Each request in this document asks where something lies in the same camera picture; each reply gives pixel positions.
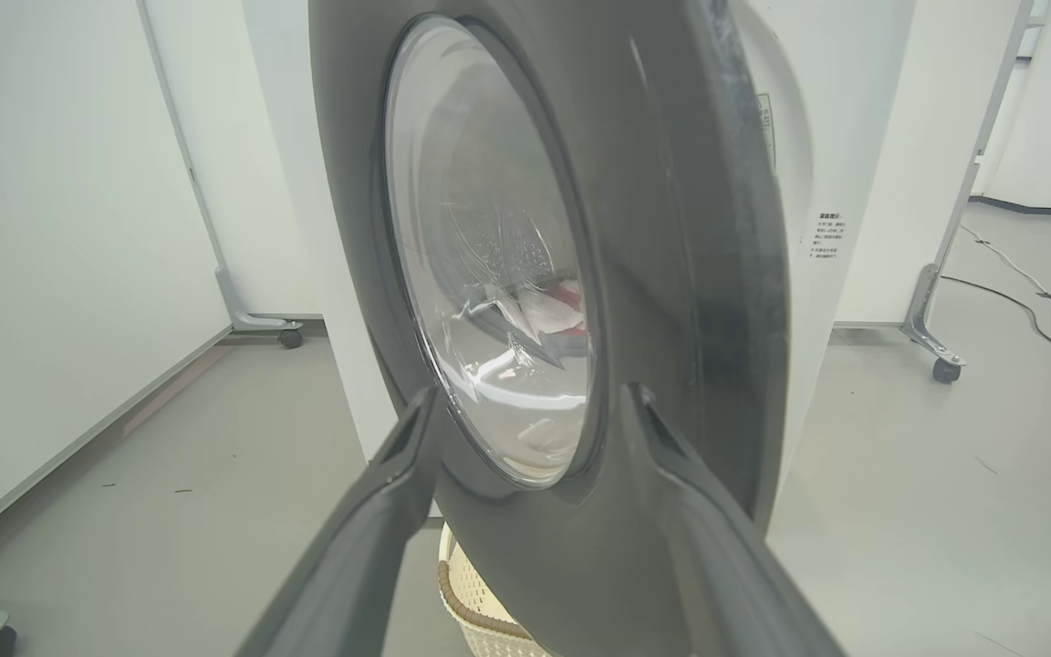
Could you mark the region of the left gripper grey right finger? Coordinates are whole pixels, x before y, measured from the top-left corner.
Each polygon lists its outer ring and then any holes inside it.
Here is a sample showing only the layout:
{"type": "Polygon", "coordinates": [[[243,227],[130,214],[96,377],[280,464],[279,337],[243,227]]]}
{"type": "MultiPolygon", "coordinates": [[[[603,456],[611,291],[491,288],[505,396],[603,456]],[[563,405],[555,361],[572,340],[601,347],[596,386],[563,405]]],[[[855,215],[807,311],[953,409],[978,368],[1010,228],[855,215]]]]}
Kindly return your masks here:
{"type": "Polygon", "coordinates": [[[642,513],[671,559],[692,654],[842,654],[763,533],[641,384],[622,387],[621,432],[642,513]]]}

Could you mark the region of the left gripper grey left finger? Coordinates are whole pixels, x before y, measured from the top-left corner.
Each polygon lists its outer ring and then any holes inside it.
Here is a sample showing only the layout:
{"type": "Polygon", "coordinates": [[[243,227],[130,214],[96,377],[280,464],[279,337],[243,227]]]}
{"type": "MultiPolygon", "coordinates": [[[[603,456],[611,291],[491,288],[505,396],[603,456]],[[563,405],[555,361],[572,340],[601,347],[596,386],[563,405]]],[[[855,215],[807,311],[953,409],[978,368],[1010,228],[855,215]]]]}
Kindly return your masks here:
{"type": "Polygon", "coordinates": [[[380,656],[403,556],[429,515],[441,391],[418,391],[320,528],[238,656],[380,656]]]}

